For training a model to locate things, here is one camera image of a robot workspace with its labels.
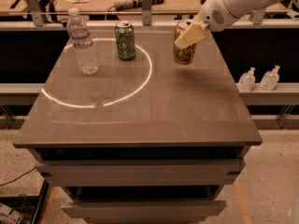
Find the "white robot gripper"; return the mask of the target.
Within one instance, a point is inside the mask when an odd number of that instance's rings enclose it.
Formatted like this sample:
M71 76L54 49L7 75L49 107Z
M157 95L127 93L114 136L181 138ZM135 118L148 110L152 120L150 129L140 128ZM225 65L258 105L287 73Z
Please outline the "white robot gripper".
M206 0L194 21L182 21L177 25L178 37L174 44L185 49L206 37L207 28L220 32L239 20L235 12L239 0Z

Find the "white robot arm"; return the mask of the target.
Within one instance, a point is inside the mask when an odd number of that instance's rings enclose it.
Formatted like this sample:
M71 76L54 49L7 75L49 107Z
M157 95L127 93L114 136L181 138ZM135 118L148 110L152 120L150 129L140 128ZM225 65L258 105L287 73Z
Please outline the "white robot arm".
M196 44L206 36L206 30L220 32L253 10L269 7L283 0L206 0L191 24L175 40L179 49ZM292 0L298 6L298 0Z

